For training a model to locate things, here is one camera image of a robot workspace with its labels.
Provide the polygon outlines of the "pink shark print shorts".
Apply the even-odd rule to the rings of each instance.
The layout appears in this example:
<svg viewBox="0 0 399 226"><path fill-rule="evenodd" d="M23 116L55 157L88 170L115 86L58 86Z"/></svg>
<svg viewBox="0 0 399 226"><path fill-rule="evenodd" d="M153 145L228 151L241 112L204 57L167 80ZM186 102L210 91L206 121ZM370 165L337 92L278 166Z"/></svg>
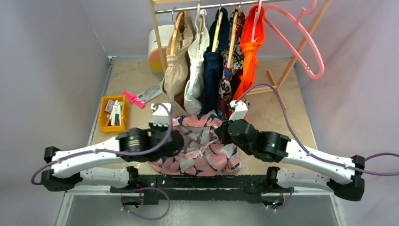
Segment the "pink shark print shorts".
<svg viewBox="0 0 399 226"><path fill-rule="evenodd" d="M215 111L173 119L173 129L184 139L181 151L149 165L158 173L173 176L212 177L220 172L237 173L242 163L234 144L224 145L215 133L223 121Z"/></svg>

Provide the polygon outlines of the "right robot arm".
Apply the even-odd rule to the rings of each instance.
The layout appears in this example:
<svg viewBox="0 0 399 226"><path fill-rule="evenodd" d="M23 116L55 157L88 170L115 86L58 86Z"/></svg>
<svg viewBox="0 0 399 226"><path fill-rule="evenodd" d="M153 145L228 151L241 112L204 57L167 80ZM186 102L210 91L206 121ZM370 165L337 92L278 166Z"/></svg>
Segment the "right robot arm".
<svg viewBox="0 0 399 226"><path fill-rule="evenodd" d="M245 120L225 121L215 129L222 144L234 144L247 155L263 162L291 164L305 168L292 171L269 167L268 184L277 188L308 187L333 192L335 196L358 202L365 191L362 173L365 158L360 155L339 157L306 147L288 136L272 131L258 131Z"/></svg>

